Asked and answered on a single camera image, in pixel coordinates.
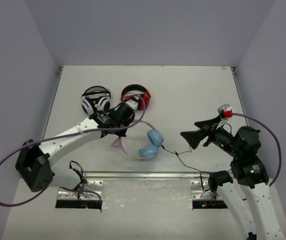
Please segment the pink blue cat-ear headphones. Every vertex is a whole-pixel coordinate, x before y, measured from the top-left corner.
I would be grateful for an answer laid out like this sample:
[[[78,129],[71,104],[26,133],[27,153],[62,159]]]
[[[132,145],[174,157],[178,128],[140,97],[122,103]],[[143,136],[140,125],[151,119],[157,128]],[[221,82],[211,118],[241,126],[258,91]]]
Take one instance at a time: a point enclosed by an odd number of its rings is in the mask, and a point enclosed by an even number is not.
[[[151,123],[143,121],[143,120],[140,120],[139,122],[144,123],[151,128],[151,130],[149,130],[146,133],[147,138],[149,139],[151,143],[150,146],[140,148],[138,150],[138,156],[131,155],[124,149],[121,137],[118,137],[116,140],[114,140],[111,146],[116,149],[121,150],[126,156],[134,160],[145,160],[145,161],[153,160],[158,156],[160,148],[163,147],[163,143],[165,140],[164,136]]]

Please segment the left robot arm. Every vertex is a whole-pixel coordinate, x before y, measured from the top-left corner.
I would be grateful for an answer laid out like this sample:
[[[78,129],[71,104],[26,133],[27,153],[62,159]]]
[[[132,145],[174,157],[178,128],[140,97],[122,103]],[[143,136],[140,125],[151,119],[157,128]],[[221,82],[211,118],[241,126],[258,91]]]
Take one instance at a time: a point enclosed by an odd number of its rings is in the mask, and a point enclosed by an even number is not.
[[[84,178],[73,170],[61,170],[54,165],[86,143],[107,135],[125,136],[137,108],[137,102],[128,100],[115,109],[96,111],[76,126],[43,142],[26,141],[19,152],[16,170],[32,192],[49,186],[75,189]]]

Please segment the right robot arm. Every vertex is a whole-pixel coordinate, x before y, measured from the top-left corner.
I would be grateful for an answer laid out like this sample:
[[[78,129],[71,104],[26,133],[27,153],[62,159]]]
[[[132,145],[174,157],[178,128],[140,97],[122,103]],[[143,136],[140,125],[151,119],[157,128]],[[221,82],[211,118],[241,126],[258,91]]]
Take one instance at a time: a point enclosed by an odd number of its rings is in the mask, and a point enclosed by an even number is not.
[[[232,135],[219,124],[220,116],[195,122],[198,130],[182,131],[180,135],[192,149],[202,140],[207,147],[214,144],[232,157],[232,173],[211,172],[209,190],[219,196],[236,221],[244,240],[284,240],[286,237],[273,207],[270,180],[257,155],[260,130],[242,126]]]

